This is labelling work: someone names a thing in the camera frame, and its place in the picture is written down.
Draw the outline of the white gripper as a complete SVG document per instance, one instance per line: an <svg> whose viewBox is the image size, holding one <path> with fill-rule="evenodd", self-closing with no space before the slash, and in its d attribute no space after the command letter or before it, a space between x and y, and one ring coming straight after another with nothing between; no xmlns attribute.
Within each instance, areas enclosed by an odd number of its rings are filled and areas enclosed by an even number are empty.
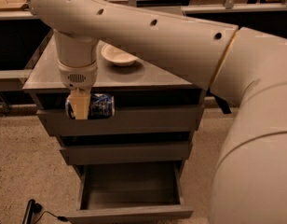
<svg viewBox="0 0 287 224"><path fill-rule="evenodd" d="M71 67L58 63L62 84L70 91L69 101L76 119L87 119L89 115L90 89L97 79L96 62L84 67Z"/></svg>

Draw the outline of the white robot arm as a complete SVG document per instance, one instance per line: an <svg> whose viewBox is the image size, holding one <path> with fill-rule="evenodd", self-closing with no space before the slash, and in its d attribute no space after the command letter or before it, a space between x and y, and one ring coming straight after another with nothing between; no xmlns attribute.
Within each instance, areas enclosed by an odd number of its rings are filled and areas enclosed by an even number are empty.
<svg viewBox="0 0 287 224"><path fill-rule="evenodd" d="M105 0L28 0L55 32L76 119L95 46L113 45L239 107L212 182L210 224L287 224L287 39Z"/></svg>

